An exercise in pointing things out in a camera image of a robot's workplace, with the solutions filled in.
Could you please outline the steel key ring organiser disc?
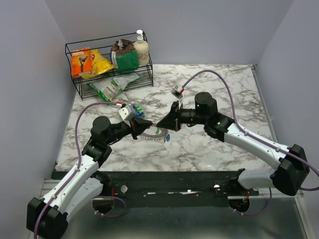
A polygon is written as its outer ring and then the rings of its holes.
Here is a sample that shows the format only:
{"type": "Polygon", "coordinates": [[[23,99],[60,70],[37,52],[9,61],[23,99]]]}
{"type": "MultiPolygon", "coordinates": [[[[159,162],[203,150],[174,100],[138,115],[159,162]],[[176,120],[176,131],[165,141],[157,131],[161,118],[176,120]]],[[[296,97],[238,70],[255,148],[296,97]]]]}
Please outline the steel key ring organiser disc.
{"type": "Polygon", "coordinates": [[[160,129],[160,133],[156,134],[156,130],[157,130],[157,125],[153,124],[149,129],[147,129],[145,131],[146,134],[148,134],[150,137],[145,139],[145,140],[151,140],[151,141],[163,141],[166,142],[166,136],[169,134],[167,129],[164,128],[159,128],[160,129]]]}

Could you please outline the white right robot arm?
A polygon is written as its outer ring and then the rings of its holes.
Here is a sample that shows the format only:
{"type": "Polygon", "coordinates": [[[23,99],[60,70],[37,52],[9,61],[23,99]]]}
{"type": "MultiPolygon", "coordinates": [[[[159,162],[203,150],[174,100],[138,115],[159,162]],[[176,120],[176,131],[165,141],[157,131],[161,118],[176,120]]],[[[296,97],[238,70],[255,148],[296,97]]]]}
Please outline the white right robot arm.
{"type": "Polygon", "coordinates": [[[234,119],[218,112],[217,101],[208,92],[196,94],[194,101],[194,109],[184,109],[180,101],[173,102],[157,127],[179,131],[182,124],[201,124],[211,138],[237,146],[268,164],[263,169],[239,170],[236,179],[229,183],[235,195],[253,188],[276,188],[285,195],[296,195],[310,172],[301,146],[288,147],[237,125],[234,119]]]}

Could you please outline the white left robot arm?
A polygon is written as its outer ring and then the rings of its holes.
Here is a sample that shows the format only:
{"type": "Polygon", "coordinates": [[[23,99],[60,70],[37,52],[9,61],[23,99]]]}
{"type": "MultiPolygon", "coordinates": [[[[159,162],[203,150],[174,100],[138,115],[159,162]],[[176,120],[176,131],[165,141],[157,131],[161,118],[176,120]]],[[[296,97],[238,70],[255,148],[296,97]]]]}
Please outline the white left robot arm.
{"type": "Polygon", "coordinates": [[[152,126],[152,122],[133,117],[112,124],[107,117],[97,117],[93,121],[91,137],[79,161],[41,199],[33,198],[27,205],[26,227],[34,237],[60,239],[67,230],[71,219],[94,197],[104,197],[110,193],[111,185],[93,174],[107,160],[112,152],[110,145],[127,135],[133,139],[152,126]]]}

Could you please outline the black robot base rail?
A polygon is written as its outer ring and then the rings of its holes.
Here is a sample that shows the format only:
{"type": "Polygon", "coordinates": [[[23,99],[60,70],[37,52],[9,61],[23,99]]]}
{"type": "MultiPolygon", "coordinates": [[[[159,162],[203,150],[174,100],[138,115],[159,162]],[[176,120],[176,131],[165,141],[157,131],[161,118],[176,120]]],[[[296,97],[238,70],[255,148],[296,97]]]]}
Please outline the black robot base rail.
{"type": "Polygon", "coordinates": [[[257,196],[238,182],[238,171],[199,172],[100,172],[82,170],[53,201],[61,212],[81,208],[95,196],[114,195],[129,208],[137,207],[228,207],[257,196]]]}

